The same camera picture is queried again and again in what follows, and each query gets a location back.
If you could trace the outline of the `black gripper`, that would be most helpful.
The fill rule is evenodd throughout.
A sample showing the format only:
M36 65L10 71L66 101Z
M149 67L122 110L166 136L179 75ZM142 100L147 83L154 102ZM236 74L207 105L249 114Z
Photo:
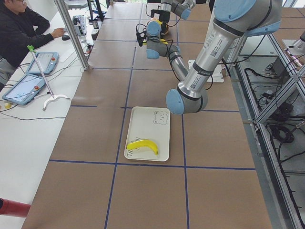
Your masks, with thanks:
M170 20L170 10L151 10L151 18L154 18L155 14L159 14L159 21L168 23Z
M138 27L142 25L144 26L142 31L139 31ZM135 26L135 30L136 30L136 40L139 44L140 47L142 47L144 44L146 44L146 26L144 24L138 23Z

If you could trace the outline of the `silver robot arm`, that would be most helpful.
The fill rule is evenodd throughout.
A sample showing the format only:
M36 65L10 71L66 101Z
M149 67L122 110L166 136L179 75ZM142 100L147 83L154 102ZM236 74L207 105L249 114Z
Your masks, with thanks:
M176 115L197 113L206 107L207 93L203 86L235 39L273 33L281 23L280 0L216 0L209 23L212 29L192 67L187 69L179 48L161 39L170 14L185 20L195 5L194 0L161 1L160 7L151 10L150 15L153 18L158 14L159 19L148 22L144 36L137 35L139 44L146 40L147 58L168 58L179 79L177 88L166 95L167 108Z
M154 18L155 14L158 14L160 22L168 23L170 15L173 13L181 19L186 20L195 5L195 0L162 0L159 8L151 10L150 17Z

